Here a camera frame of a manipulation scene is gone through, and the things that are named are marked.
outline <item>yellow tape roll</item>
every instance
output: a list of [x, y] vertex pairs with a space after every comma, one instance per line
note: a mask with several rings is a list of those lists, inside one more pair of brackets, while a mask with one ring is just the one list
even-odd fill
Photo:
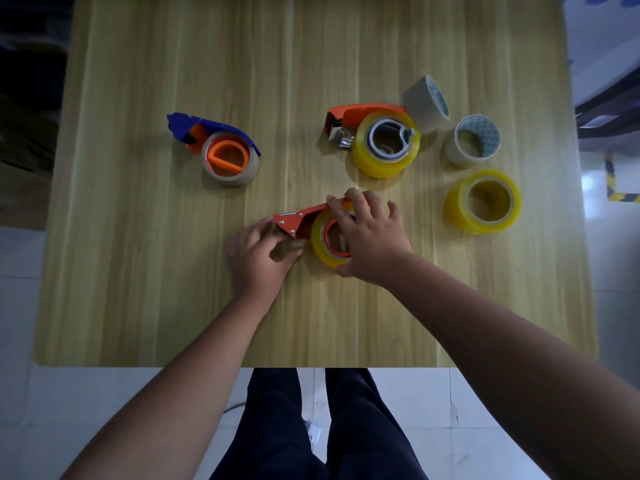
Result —
[[445, 216], [471, 234], [500, 232], [516, 222], [520, 189], [498, 170], [481, 170], [457, 182], [447, 194]]
[[[390, 118], [404, 124], [409, 129], [413, 129], [415, 132], [409, 139], [409, 151], [408, 153], [397, 161], [384, 161], [373, 155], [367, 144], [367, 138], [369, 136], [369, 130], [380, 119]], [[356, 133], [356, 138], [351, 145], [351, 158], [353, 163], [363, 173], [373, 178], [389, 178], [393, 177], [396, 173], [400, 172], [403, 168], [407, 167], [409, 163], [413, 161], [418, 154], [420, 148], [420, 132], [415, 127], [411, 118], [404, 113], [393, 111], [379, 111], [373, 112], [368, 115], [360, 126]]]
[[[353, 204], [351, 202], [343, 202], [342, 206], [348, 211], [353, 212]], [[324, 227], [332, 217], [333, 212], [329, 207], [317, 215], [316, 220], [314, 220], [314, 224], [311, 227], [311, 245], [313, 246], [314, 252], [320, 261], [325, 263], [327, 266], [336, 267], [341, 264], [347, 264], [351, 258], [338, 256], [332, 253], [331, 250], [328, 249], [328, 246], [325, 245]]]

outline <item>person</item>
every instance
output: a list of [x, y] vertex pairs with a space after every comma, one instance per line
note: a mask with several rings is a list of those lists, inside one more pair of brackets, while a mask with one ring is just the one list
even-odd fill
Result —
[[[412, 252], [401, 210], [349, 189], [355, 220], [327, 197], [351, 249], [336, 268], [386, 288], [439, 341], [505, 431], [551, 478], [640, 478], [640, 392], [560, 339]], [[297, 250], [265, 218], [231, 236], [235, 295], [180, 355], [101, 428], [65, 479], [190, 479], [244, 354]], [[220, 478], [426, 478], [366, 369], [327, 369], [327, 463], [311, 452], [295, 369], [256, 369]]]

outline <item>yellow and black striped tape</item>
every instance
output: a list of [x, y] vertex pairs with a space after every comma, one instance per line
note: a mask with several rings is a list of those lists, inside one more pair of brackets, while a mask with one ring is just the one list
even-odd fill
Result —
[[629, 194], [616, 191], [616, 173], [613, 170], [613, 153], [604, 155], [604, 168], [607, 170], [607, 199], [612, 202], [638, 202], [640, 194]]

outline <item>tile floor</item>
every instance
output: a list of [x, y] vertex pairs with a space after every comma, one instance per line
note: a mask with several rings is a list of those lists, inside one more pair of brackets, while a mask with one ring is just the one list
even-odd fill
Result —
[[[640, 388], [640, 204], [606, 200], [601, 153], [584, 153], [582, 183], [601, 361]], [[640, 159], [614, 159], [620, 191], [640, 192]], [[0, 476], [54, 479], [158, 369], [39, 367], [30, 361], [44, 234], [0, 228]], [[303, 416], [323, 425], [314, 446], [326, 457], [331, 418], [324, 370], [298, 371]], [[241, 371], [229, 404], [246, 394]], [[432, 480], [544, 479], [498, 426], [457, 369], [373, 369], [389, 409]], [[220, 423], [197, 479], [231, 443], [242, 409]]]

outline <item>person's right arm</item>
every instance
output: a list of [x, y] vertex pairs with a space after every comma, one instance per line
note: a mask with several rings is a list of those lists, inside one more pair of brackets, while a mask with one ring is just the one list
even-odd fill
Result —
[[500, 425], [551, 477], [640, 478], [640, 392], [562, 340], [413, 254], [398, 206], [327, 197], [351, 260], [433, 334]]

